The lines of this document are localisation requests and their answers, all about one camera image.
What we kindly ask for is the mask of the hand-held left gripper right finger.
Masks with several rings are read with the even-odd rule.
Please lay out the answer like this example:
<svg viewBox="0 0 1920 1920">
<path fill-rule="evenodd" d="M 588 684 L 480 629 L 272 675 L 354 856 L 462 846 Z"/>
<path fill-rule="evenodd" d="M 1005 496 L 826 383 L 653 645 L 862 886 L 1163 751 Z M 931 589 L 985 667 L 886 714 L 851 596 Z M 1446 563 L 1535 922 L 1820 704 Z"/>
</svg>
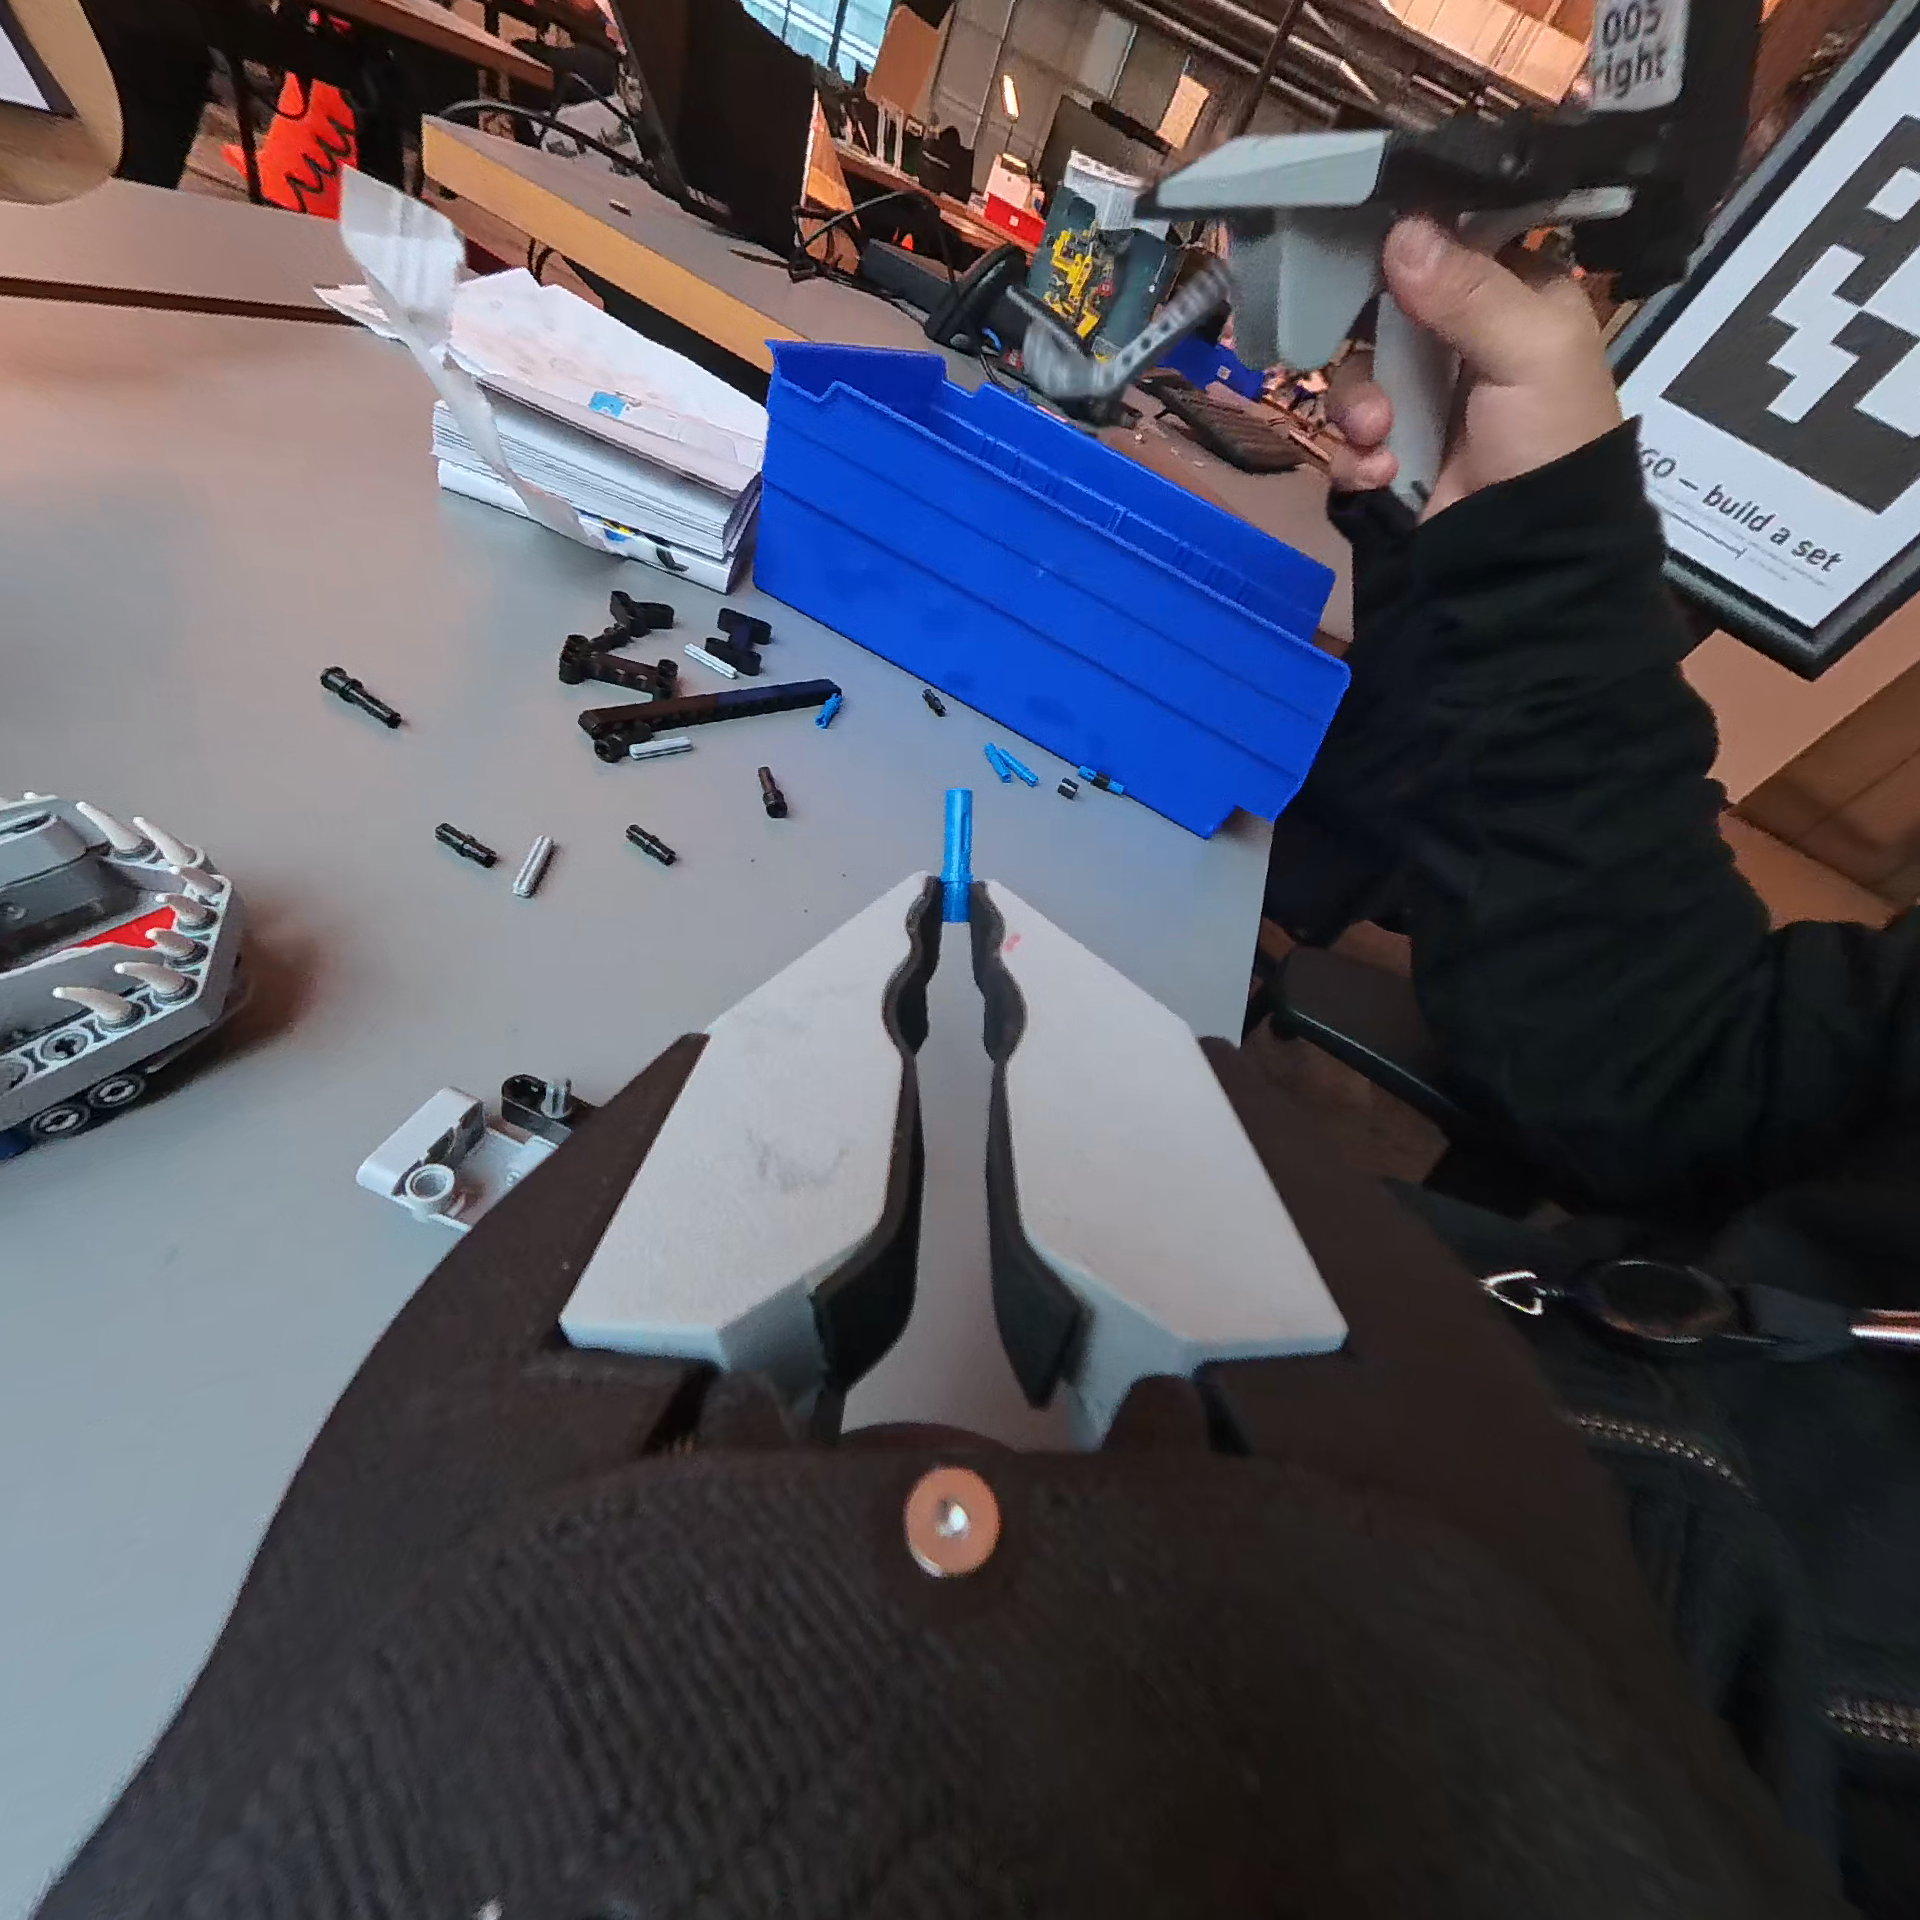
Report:
<svg viewBox="0 0 1920 1920">
<path fill-rule="evenodd" d="M 1194 1031 L 995 881 L 972 884 L 991 1063 L 989 1287 L 1027 1405 L 1097 1446 L 1140 1381 L 1337 1352 L 1347 1323 Z"/>
</svg>

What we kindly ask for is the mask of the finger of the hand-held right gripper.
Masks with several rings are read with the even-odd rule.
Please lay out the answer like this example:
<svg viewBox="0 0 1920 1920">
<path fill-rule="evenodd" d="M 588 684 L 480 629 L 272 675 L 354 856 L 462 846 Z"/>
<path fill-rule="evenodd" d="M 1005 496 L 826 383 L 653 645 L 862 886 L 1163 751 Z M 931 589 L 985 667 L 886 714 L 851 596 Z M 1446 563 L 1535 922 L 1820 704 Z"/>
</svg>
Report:
<svg viewBox="0 0 1920 1920">
<path fill-rule="evenodd" d="M 1353 209 L 1379 186 L 1387 131 L 1234 137 L 1167 172 L 1138 200 L 1140 214 L 1241 214 Z"/>
<path fill-rule="evenodd" d="M 1379 292 L 1379 209 L 1275 209 L 1225 221 L 1234 352 L 1255 371 L 1315 373 Z"/>
</svg>

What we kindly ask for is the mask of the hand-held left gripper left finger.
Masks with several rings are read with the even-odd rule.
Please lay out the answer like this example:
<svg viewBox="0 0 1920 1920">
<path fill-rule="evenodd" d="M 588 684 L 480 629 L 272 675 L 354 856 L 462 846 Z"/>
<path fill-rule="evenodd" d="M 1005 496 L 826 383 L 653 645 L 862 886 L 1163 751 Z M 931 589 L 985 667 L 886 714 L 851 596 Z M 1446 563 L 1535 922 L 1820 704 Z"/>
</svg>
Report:
<svg viewBox="0 0 1920 1920">
<path fill-rule="evenodd" d="M 711 1021 L 557 1326 L 578 1351 L 843 1396 L 915 1296 L 915 1054 L 942 886 L 912 874 Z"/>
</svg>

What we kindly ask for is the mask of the black curved lego piece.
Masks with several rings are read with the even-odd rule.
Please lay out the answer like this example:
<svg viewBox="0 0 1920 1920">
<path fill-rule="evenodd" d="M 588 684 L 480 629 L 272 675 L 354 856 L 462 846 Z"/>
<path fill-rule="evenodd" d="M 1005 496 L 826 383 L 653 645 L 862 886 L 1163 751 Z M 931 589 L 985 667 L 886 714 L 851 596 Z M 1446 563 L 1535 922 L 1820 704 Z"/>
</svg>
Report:
<svg viewBox="0 0 1920 1920">
<path fill-rule="evenodd" d="M 1225 315 L 1234 300 L 1227 264 L 1208 255 L 1195 275 L 1125 343 L 1106 357 L 1093 355 L 1026 288 L 1010 288 L 1024 316 L 1020 362 L 1026 383 L 1063 411 L 1100 412 L 1114 405 L 1163 355 L 1202 325 Z"/>
</svg>

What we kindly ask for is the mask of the person's right forearm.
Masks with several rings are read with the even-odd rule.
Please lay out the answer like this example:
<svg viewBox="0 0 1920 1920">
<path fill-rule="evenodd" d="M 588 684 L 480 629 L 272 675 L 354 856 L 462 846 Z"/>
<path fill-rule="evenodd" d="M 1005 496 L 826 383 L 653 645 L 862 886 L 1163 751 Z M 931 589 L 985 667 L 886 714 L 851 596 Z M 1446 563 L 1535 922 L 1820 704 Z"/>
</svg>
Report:
<svg viewBox="0 0 1920 1920">
<path fill-rule="evenodd" d="M 1396 917 L 1459 1109 L 1554 1200 L 1915 1242 L 1915 914 L 1774 927 L 1742 879 L 1635 426 L 1426 523 L 1325 517 L 1350 684 L 1270 911 Z"/>
</svg>

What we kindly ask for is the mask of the yellow lego set box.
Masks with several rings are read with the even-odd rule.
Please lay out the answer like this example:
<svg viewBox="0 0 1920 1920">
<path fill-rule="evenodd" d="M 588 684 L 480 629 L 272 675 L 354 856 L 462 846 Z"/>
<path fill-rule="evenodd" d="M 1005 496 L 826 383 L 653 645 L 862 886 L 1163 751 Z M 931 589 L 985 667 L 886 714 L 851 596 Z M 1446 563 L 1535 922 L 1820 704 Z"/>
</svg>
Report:
<svg viewBox="0 0 1920 1920">
<path fill-rule="evenodd" d="M 1103 211 L 1103 200 L 1058 185 L 1024 279 L 1029 298 L 1097 361 L 1150 325 L 1185 253 L 1160 227 L 1103 227 Z"/>
</svg>

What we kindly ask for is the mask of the light grey lego panel piece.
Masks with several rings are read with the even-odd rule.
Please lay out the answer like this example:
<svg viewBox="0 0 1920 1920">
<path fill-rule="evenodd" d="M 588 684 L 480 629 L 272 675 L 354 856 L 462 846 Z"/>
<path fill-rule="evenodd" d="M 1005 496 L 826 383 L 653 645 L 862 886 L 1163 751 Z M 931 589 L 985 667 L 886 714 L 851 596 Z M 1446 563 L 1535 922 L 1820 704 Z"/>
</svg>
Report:
<svg viewBox="0 0 1920 1920">
<path fill-rule="evenodd" d="M 504 1079 L 491 1109 L 442 1088 L 361 1160 L 354 1180 L 409 1218 L 463 1237 L 595 1113 L 569 1081 L 530 1073 Z"/>
</svg>

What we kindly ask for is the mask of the long black lego beam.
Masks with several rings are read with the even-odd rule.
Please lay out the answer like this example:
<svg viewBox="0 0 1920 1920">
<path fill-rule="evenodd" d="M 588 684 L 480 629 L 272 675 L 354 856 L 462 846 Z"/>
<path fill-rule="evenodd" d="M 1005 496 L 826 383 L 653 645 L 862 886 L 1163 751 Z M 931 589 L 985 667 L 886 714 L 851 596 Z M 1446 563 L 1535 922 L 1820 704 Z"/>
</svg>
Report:
<svg viewBox="0 0 1920 1920">
<path fill-rule="evenodd" d="M 827 708 L 841 694 L 831 681 L 733 684 L 714 693 L 588 708 L 578 714 L 578 730 L 598 761 L 620 762 L 659 736 L 678 738 L 702 727 Z"/>
</svg>

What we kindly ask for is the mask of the grey spiked lego vehicle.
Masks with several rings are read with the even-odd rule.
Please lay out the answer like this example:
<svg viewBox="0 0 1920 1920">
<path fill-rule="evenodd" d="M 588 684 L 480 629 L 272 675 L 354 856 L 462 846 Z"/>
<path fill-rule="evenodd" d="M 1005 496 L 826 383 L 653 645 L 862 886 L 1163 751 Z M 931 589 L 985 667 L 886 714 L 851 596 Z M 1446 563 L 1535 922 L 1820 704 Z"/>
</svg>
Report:
<svg viewBox="0 0 1920 1920">
<path fill-rule="evenodd" d="M 1 802 L 1 1156 L 144 1103 L 246 1003 L 243 907 L 207 853 L 142 819 Z"/>
</svg>

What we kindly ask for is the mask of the person's right hand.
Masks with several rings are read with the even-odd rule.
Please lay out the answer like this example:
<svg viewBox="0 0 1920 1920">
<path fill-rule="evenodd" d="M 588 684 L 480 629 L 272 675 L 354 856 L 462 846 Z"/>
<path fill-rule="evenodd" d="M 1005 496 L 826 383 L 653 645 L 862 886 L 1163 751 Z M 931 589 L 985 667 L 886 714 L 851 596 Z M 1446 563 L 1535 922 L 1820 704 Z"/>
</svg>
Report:
<svg viewBox="0 0 1920 1920">
<path fill-rule="evenodd" d="M 1415 214 L 1381 244 L 1383 288 L 1456 362 L 1447 438 L 1420 509 L 1547 469 L 1619 429 L 1617 387 L 1580 284 L 1542 253 L 1482 253 Z"/>
</svg>

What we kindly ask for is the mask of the black keyboard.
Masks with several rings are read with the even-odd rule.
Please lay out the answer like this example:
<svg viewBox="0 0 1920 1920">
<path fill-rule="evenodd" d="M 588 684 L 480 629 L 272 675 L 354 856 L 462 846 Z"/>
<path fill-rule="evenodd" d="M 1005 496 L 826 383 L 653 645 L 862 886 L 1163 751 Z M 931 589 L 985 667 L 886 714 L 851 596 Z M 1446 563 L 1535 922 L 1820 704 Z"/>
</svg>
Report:
<svg viewBox="0 0 1920 1920">
<path fill-rule="evenodd" d="M 1157 407 L 1160 420 L 1177 425 L 1194 444 L 1239 473 L 1266 477 L 1325 464 L 1318 446 L 1271 407 L 1198 388 L 1176 373 L 1148 374 L 1138 395 Z"/>
</svg>

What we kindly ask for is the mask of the black office chair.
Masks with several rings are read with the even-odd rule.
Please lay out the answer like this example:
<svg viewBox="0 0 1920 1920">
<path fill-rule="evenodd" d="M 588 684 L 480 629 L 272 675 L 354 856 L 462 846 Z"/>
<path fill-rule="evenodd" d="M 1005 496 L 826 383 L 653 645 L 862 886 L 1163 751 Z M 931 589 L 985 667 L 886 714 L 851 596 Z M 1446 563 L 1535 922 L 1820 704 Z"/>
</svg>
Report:
<svg viewBox="0 0 1920 1920">
<path fill-rule="evenodd" d="M 1325 946 L 1292 946 L 1259 974 L 1259 1021 L 1423 1117 L 1446 1140 L 1486 1136 L 1464 1105 L 1411 984 Z"/>
</svg>

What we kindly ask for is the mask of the blue plastic bin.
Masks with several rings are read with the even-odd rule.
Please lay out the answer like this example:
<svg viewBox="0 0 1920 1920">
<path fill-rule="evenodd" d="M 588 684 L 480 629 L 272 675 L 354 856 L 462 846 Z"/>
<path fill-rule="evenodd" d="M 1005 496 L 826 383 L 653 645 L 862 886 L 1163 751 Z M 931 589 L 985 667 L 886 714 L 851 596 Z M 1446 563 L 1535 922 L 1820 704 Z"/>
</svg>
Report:
<svg viewBox="0 0 1920 1920">
<path fill-rule="evenodd" d="M 769 355 L 763 594 L 1198 838 L 1284 814 L 1350 684 L 1329 567 L 938 355 Z"/>
</svg>

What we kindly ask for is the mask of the black badge reel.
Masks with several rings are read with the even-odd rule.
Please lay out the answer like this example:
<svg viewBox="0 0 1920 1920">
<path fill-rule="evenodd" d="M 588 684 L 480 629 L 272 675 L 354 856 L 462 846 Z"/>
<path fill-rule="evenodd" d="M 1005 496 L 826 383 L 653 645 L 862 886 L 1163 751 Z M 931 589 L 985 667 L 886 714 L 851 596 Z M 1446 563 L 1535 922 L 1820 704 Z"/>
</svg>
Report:
<svg viewBox="0 0 1920 1920">
<path fill-rule="evenodd" d="M 1769 1287 L 1734 1287 L 1673 1261 L 1607 1261 L 1549 1279 L 1511 1267 L 1482 1293 L 1525 1319 L 1568 1314 L 1633 1351 L 1668 1358 L 1818 1362 L 1858 1351 L 1915 1354 L 1914 1309 L 1847 1309 Z"/>
</svg>

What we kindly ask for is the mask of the black monitor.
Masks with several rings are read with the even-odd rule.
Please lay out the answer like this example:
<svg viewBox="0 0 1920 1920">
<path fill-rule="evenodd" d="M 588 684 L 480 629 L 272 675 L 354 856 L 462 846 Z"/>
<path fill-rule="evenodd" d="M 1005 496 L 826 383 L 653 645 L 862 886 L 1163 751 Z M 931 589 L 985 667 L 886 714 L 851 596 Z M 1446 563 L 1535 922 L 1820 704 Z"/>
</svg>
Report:
<svg viewBox="0 0 1920 1920">
<path fill-rule="evenodd" d="M 738 3 L 614 3 L 612 12 L 664 193 L 785 258 L 804 202 L 812 63 Z"/>
</svg>

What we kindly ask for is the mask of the grey background table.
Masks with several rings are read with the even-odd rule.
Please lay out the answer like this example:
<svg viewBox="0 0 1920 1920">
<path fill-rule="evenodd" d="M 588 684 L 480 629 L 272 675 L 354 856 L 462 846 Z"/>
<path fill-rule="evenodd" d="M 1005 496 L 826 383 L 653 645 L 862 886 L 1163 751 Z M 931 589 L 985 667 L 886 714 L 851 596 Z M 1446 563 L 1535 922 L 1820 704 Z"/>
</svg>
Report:
<svg viewBox="0 0 1920 1920">
<path fill-rule="evenodd" d="M 486 272 L 523 268 L 762 400 L 773 343 L 929 352 L 917 315 L 721 233 L 642 180 L 425 117 L 424 200 Z"/>
</svg>

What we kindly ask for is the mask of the stack of instruction booklets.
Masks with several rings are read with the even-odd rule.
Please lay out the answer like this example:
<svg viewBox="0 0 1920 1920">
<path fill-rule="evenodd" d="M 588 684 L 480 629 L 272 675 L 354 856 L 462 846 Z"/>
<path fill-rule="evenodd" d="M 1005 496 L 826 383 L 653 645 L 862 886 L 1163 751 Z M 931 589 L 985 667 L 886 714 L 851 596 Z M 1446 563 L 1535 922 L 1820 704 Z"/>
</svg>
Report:
<svg viewBox="0 0 1920 1920">
<path fill-rule="evenodd" d="M 532 518 L 537 493 L 589 549 L 735 589 L 754 549 L 765 411 L 671 348 L 523 268 L 454 290 L 445 367 L 475 387 L 496 452 L 438 397 L 443 493 Z"/>
</svg>

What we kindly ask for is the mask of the person's black jacket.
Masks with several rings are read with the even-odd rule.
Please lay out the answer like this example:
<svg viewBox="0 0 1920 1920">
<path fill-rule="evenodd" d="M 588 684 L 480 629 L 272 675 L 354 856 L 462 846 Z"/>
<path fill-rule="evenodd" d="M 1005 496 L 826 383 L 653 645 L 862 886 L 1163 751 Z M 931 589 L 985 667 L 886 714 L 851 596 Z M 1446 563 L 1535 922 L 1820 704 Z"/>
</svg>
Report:
<svg viewBox="0 0 1920 1920">
<path fill-rule="evenodd" d="M 1660 1261 L 1915 1312 L 1911 1168 L 1785 1187 L 1677 1237 L 1610 1218 L 1521 1223 L 1415 1189 L 1400 1200 L 1477 1280 Z M 1505 1321 L 1610 1474 L 1695 1693 L 1843 1897 L 1866 1917 L 1915 1917 L 1915 1354 L 1662 1356 L 1557 1311 L 1505 1309 Z"/>
</svg>

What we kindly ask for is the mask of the clear plastic strip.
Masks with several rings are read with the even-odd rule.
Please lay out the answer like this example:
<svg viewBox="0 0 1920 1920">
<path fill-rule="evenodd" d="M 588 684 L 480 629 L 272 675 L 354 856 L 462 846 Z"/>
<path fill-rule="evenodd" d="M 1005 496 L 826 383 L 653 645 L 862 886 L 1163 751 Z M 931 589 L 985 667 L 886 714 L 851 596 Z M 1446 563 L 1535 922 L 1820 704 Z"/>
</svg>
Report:
<svg viewBox="0 0 1920 1920">
<path fill-rule="evenodd" d="M 448 358 L 465 261 L 459 230 L 436 209 L 361 171 L 342 172 L 338 227 L 381 316 L 431 383 L 468 448 L 530 517 L 548 525 L 544 496 L 509 466 L 487 403 Z"/>
</svg>

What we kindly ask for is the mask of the orange traffic cone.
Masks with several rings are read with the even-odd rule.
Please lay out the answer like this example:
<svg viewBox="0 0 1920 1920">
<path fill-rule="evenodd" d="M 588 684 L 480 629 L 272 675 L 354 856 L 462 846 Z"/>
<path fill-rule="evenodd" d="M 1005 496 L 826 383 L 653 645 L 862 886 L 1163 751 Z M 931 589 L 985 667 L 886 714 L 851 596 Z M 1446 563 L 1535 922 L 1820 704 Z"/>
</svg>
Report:
<svg viewBox="0 0 1920 1920">
<path fill-rule="evenodd" d="M 266 133 L 252 137 L 252 150 L 223 144 L 221 161 L 242 185 L 256 185 L 259 205 L 336 223 L 342 177 L 357 166 L 352 104 L 336 86 L 288 72 Z"/>
</svg>

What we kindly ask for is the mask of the wooden framed board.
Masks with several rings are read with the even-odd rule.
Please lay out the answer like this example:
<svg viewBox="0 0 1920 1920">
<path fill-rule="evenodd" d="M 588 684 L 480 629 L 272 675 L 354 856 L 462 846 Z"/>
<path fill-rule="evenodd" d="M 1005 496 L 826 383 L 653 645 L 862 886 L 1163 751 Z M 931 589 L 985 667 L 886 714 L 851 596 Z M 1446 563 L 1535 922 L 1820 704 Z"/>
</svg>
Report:
<svg viewBox="0 0 1920 1920">
<path fill-rule="evenodd" d="M 1 202 L 63 205 L 124 150 L 119 94 L 80 3 L 1 4 Z"/>
</svg>

